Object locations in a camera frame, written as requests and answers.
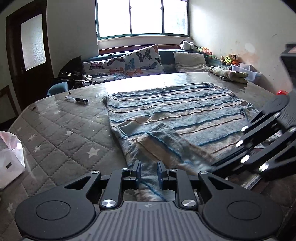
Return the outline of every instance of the striped cloth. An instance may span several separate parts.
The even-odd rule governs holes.
[[[196,175],[211,170],[242,136],[257,110],[233,92],[211,83],[194,83],[103,97],[109,123],[122,147],[128,167],[142,162],[136,198],[174,200],[161,191],[157,161]]]

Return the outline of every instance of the triangular cutout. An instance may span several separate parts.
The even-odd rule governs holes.
[[[85,184],[87,184],[87,182],[89,181],[91,177],[84,177],[76,182],[73,182],[67,186],[65,186],[65,188],[67,189],[75,189],[75,190],[81,190]]]
[[[209,177],[209,180],[217,190],[233,189],[232,186],[229,186],[226,183],[223,183],[215,178]]]

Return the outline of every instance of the white plastic bag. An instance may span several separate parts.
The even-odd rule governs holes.
[[[4,189],[25,170],[24,151],[20,140],[12,133],[0,131],[8,148],[0,150],[0,189]]]

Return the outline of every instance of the door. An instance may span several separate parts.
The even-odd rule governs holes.
[[[47,0],[35,0],[6,18],[9,70],[22,110],[44,98],[51,86],[46,5]]]

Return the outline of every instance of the plastic storage bin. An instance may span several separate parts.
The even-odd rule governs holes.
[[[249,71],[253,71],[253,66],[249,64],[239,63],[239,66],[243,69],[247,69]]]
[[[235,65],[231,65],[231,70],[232,71],[236,71],[236,72],[245,72],[245,73],[248,73],[249,76],[247,78],[245,78],[245,80],[250,81],[250,82],[252,82],[254,84],[256,82],[258,82],[258,80],[261,77],[261,73],[253,72],[253,71],[250,71],[250,70],[247,70],[247,69],[244,69],[242,67],[235,66]]]

